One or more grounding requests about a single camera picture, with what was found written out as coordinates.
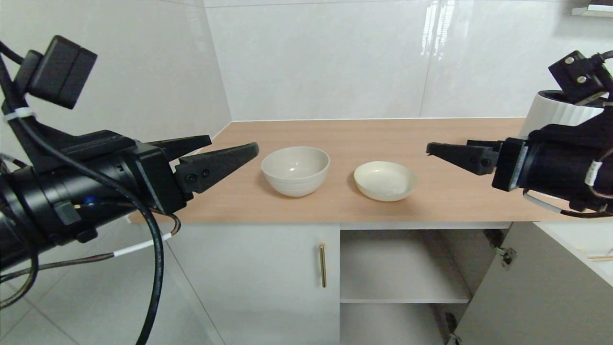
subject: cabinet door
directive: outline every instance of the cabinet door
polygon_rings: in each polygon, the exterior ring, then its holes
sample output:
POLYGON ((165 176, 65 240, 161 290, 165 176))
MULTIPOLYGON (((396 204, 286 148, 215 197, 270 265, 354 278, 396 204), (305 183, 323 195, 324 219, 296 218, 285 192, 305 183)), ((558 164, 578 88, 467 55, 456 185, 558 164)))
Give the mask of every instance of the cabinet door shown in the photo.
POLYGON ((188 225, 169 242, 226 345, 339 343, 339 224, 188 225))
POLYGON ((494 259, 454 332, 463 345, 611 343, 612 276, 543 224, 515 223, 503 247, 517 257, 494 259))

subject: cabinet hinge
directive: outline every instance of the cabinet hinge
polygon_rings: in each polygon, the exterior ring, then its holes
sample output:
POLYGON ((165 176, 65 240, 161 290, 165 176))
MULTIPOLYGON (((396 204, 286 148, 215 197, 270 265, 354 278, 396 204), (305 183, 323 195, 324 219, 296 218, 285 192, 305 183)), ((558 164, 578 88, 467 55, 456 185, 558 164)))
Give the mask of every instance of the cabinet hinge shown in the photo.
POLYGON ((453 343, 450 341, 450 342, 449 342, 450 344, 453 344, 453 345, 462 345, 462 340, 460 339, 460 337, 459 337, 459 336, 457 336, 457 335, 455 335, 455 334, 453 334, 453 333, 450 333, 450 334, 449 334, 449 339, 450 339, 451 341, 453 341, 453 343))
POLYGON ((504 233, 499 229, 485 229, 483 234, 486 236, 490 246, 497 255, 502 257, 502 267, 506 270, 511 268, 513 261, 517 257, 517 252, 513 248, 502 248, 504 233))
POLYGON ((502 267, 507 271, 513 265, 513 261, 517 257, 517 252, 513 248, 494 248, 494 252, 502 257, 502 267))
POLYGON ((445 313, 445 321, 447 321, 447 327, 449 327, 449 340, 453 342, 448 342, 448 344, 453 345, 462 345, 462 340, 459 336, 455 335, 455 329, 458 328, 458 322, 455 318, 455 315, 450 312, 445 313))

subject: cream plate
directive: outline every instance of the cream plate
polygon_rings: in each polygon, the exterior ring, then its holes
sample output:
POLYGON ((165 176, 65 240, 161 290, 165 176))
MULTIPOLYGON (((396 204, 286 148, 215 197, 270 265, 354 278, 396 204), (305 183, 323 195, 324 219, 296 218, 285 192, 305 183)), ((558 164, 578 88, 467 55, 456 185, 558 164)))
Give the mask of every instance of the cream plate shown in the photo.
POLYGON ((360 165, 353 173, 357 188, 379 201, 406 198, 417 185, 417 176, 406 166, 390 161, 372 161, 360 165))

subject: white container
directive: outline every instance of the white container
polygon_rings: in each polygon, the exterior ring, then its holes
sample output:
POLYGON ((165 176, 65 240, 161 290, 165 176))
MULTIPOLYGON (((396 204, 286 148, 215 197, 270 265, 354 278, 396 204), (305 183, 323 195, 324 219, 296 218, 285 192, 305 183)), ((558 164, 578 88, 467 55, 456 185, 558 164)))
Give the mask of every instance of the white container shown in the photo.
POLYGON ((262 161, 262 171, 270 185, 294 197, 315 192, 324 183, 329 166, 330 157, 325 152, 307 146, 286 147, 262 161))
POLYGON ((562 102, 556 99, 558 94, 559 91, 539 91, 536 94, 519 136, 527 136, 551 123, 576 126, 603 112, 602 107, 562 102))
POLYGON ((354 171, 353 178, 360 192, 379 201, 402 200, 417 185, 415 172, 389 161, 362 164, 354 171))

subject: screw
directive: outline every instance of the screw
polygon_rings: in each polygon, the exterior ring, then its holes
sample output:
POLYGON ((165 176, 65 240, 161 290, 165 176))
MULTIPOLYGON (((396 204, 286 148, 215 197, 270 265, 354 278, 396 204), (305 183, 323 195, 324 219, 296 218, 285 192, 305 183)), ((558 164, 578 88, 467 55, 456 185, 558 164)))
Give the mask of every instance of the screw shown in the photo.
POLYGON ((185 182, 189 184, 194 183, 197 179, 198 179, 198 176, 196 176, 196 174, 185 175, 185 182))

